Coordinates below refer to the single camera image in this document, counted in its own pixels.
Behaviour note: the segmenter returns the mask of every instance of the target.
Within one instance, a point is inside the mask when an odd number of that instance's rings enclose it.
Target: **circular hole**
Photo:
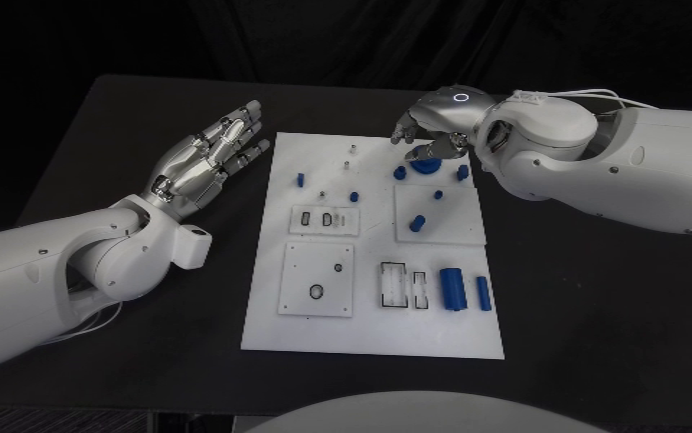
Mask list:
[[[314,285],[311,287],[311,298],[314,298],[314,300],[319,300],[325,295],[325,288],[322,287],[322,285]]]

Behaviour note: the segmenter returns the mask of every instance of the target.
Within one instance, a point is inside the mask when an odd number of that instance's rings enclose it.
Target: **dark table surface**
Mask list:
[[[159,157],[252,99],[279,131],[389,136],[414,91],[102,77],[19,224],[141,193]],[[172,267],[107,328],[0,365],[0,405],[276,415],[389,390],[520,401],[595,422],[692,425],[692,239],[515,198],[475,161],[507,360],[241,351],[273,150],[190,220]]]

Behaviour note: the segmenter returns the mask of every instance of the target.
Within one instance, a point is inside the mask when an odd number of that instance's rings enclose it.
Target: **small blue part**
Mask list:
[[[494,306],[491,304],[491,293],[488,291],[488,278],[485,276],[476,277],[476,285],[479,286],[481,309],[491,311]]]
[[[419,233],[422,231],[423,225],[426,224],[426,217],[423,215],[419,215],[414,218],[414,221],[412,222],[410,228],[414,233]]]
[[[407,167],[406,167],[406,166],[400,166],[400,167],[394,170],[394,177],[396,177],[399,180],[403,180],[403,179],[407,177]]]
[[[451,311],[466,310],[469,305],[462,269],[445,268],[445,270],[440,270],[440,279],[443,281],[445,309]]]
[[[458,170],[458,180],[466,180],[469,178],[469,165],[462,165]]]
[[[410,163],[412,168],[422,174],[430,175],[435,173],[440,166],[443,165],[443,160],[439,158],[430,158],[429,160],[419,160]]]

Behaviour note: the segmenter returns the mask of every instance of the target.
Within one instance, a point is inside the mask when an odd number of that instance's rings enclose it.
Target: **robotic hand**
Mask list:
[[[240,151],[260,131],[260,116],[260,103],[252,101],[184,139],[164,155],[141,196],[0,233],[0,362],[106,307],[143,296],[172,262],[185,269],[204,265],[213,236],[179,222],[269,149],[263,140]],[[81,291],[68,289],[68,261],[90,283]]]
[[[621,108],[595,114],[574,97],[611,99]],[[409,161],[459,158],[472,145],[484,170],[515,196],[553,198],[624,223],[692,234],[691,111],[660,110],[611,90],[518,90],[498,102],[455,85],[413,105],[393,143],[412,143],[419,126],[436,141]]]

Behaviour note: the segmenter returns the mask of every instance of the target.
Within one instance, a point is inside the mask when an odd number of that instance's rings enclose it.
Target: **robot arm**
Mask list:
[[[553,198],[624,223],[692,234],[692,112],[616,97],[644,108],[595,115],[557,97],[569,93],[517,91],[495,102],[475,88],[442,88],[404,114],[393,143],[412,142],[420,125],[436,141],[407,160],[446,159],[462,152],[462,137],[515,196]]]
[[[71,330],[107,306],[143,296],[171,263],[203,267],[213,236],[179,222],[269,149],[253,101],[164,155],[141,196],[109,209],[0,233],[0,362]],[[67,265],[92,287],[68,291]]]

